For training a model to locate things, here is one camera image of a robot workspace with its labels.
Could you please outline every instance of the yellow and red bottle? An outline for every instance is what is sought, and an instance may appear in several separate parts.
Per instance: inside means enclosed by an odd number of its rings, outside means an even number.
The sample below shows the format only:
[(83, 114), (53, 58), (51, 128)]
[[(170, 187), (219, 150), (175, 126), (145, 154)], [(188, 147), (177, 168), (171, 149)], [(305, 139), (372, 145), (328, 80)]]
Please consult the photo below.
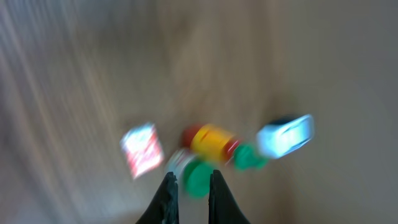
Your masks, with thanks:
[(266, 163), (265, 159), (256, 155), (252, 146), (243, 144), (234, 134), (212, 124), (187, 128), (182, 135), (182, 146), (189, 147), (206, 160), (226, 162), (233, 158), (238, 169), (262, 167)]

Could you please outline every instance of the red and white box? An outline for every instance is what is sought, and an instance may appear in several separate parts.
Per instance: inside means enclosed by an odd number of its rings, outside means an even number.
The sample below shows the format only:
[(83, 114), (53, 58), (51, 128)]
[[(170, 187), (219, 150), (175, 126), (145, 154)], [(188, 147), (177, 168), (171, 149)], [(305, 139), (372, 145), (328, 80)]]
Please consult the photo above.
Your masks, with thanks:
[(126, 153), (133, 179), (155, 169), (164, 159), (155, 125), (151, 123), (132, 128), (120, 140), (120, 146)]

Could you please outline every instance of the yellow label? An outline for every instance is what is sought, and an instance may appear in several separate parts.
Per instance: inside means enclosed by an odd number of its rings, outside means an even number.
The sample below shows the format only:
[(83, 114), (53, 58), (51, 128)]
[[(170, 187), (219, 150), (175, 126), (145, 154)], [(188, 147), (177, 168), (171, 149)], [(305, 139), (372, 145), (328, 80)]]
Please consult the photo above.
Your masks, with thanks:
[(213, 125), (204, 125), (192, 141), (192, 151), (205, 159), (224, 160), (223, 148), (234, 135)]

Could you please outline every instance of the green lid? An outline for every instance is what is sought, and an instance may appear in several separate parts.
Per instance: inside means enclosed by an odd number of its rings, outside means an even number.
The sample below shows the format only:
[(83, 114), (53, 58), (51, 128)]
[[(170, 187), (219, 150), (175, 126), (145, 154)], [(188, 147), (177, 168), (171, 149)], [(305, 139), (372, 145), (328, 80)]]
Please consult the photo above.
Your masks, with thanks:
[(257, 155), (255, 148), (249, 144), (240, 144), (234, 151), (235, 167), (239, 170), (251, 167), (260, 169), (267, 162), (268, 159)]
[(204, 197), (210, 191), (210, 174), (214, 167), (206, 162), (194, 160), (183, 173), (185, 190), (193, 197)]

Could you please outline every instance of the bottle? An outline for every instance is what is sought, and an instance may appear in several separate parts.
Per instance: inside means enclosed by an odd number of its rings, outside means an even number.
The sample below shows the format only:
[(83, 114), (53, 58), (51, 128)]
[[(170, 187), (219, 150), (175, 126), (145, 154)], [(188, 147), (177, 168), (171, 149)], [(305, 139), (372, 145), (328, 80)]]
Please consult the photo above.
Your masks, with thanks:
[(214, 169), (184, 149), (175, 152), (167, 163), (167, 172), (173, 172), (177, 180), (181, 177), (184, 190), (194, 198), (202, 198), (209, 193), (210, 175)]
[(212, 124), (187, 128), (182, 135), (182, 145), (206, 160), (228, 162), (232, 159), (235, 167), (241, 170), (260, 168), (267, 162), (250, 144), (242, 143), (234, 134)]

